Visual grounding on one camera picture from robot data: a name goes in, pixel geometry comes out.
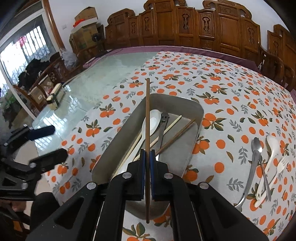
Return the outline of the left hand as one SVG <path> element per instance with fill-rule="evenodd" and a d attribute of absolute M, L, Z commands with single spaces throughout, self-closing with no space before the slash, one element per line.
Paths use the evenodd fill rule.
<path fill-rule="evenodd" d="M 14 212 L 23 212 L 25 211 L 27 206 L 26 201 L 12 201 L 11 208 Z"/>

